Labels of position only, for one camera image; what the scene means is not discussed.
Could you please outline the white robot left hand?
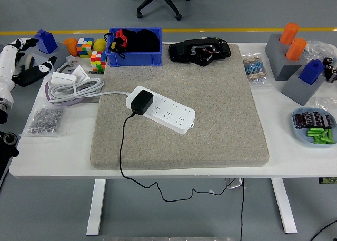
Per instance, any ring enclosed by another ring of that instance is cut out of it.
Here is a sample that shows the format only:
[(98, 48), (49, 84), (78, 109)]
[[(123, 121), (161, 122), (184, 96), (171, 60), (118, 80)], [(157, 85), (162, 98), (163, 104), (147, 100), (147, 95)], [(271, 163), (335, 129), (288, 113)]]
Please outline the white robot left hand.
[(14, 76), (15, 65), (18, 54), (31, 47), (36, 46), (38, 39), (36, 38), (18, 38), (7, 44), (1, 51), (1, 101), (13, 103), (11, 95), (15, 85), (26, 87), (42, 78), (44, 78), (54, 67), (57, 57), (52, 56), (47, 61), (27, 69)]

